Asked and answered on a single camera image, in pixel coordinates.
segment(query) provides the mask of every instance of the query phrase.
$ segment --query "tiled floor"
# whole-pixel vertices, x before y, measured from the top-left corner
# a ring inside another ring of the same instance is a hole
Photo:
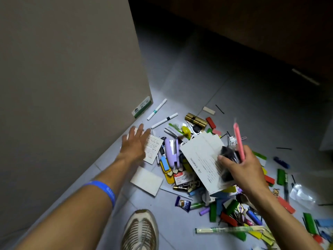
[[[319,107],[317,103],[320,96],[318,88],[284,69],[279,71],[274,60],[269,63],[258,61],[262,55],[256,54],[254,58],[251,50],[162,11],[158,12],[159,15],[154,13],[154,19],[140,14],[133,11],[155,103],[134,125],[144,123],[147,128],[175,112],[179,115],[172,120],[173,123],[182,123],[189,112],[206,118],[208,113],[202,108],[207,106],[216,111],[212,118],[223,133],[227,130],[232,133],[232,125],[237,118],[242,136],[247,136],[245,144],[269,158],[266,169],[272,177],[275,177],[278,167],[271,159],[273,156],[288,161],[292,165],[290,172],[332,168],[329,155],[318,151],[326,119],[325,105]],[[147,116],[164,98],[168,99],[167,103],[148,122]],[[165,125],[155,129],[157,136],[165,136]],[[37,222],[109,166],[120,146],[119,138]],[[277,150],[275,147],[291,147],[293,150]],[[163,177],[156,162],[153,165],[144,163],[144,167]],[[124,184],[98,249],[118,249],[129,216],[141,208],[148,208],[155,215],[162,250],[264,247],[261,241],[250,235],[246,242],[232,235],[194,235],[195,227],[214,227],[217,224],[209,222],[208,214],[201,217],[197,211],[186,213],[174,207],[174,194],[159,190],[154,198],[137,189],[129,183],[133,173]],[[293,200],[290,203],[297,209],[295,217],[302,221],[304,209]],[[325,217],[327,213],[333,214],[328,208],[312,211],[315,215],[323,212]]]

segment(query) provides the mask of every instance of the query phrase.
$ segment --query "white marker pen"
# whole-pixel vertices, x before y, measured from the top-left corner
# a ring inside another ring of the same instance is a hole
[[[174,118],[176,116],[178,116],[178,113],[175,113],[175,114],[171,115],[170,117],[167,117],[166,119],[163,119],[162,121],[158,122],[157,124],[154,124],[152,126],[152,129],[154,129],[155,127],[157,127],[157,126],[159,126],[159,125],[161,125],[163,123],[165,123],[166,121],[169,121],[171,118]]]
[[[167,99],[165,98],[164,100],[163,100],[163,102],[161,102],[161,104],[153,111],[153,113],[151,113],[150,115],[149,115],[149,117],[147,118],[147,120],[149,121],[152,117],[153,117],[153,115],[155,115],[155,113],[165,104],[165,102],[167,101]]]

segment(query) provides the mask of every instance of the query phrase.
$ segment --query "clear plastic bag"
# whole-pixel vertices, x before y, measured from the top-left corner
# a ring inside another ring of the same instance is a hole
[[[314,192],[300,184],[294,185],[289,196],[309,210],[313,209],[317,200],[317,195]]]

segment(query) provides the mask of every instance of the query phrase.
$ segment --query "instruction card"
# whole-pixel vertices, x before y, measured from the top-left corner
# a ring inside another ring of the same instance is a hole
[[[222,146],[218,135],[206,132],[181,146],[181,151],[210,195],[234,184],[234,181],[224,182],[221,177],[224,169],[218,163],[217,156]]]
[[[144,151],[146,153],[146,157],[144,158],[144,161],[149,164],[153,164],[156,159],[156,155],[159,152],[162,144],[163,144],[163,139],[160,139],[153,135],[149,135],[149,137],[147,138],[147,141],[146,141],[146,146],[144,148]]]

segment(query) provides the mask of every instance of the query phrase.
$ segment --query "forearm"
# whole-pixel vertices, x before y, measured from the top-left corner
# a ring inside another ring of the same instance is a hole
[[[118,196],[130,164],[116,160],[95,180],[108,185]],[[112,212],[108,195],[86,185],[41,222],[17,249],[95,249]]]
[[[258,192],[251,201],[263,216],[281,249],[321,249],[305,227],[280,205],[269,189]]]

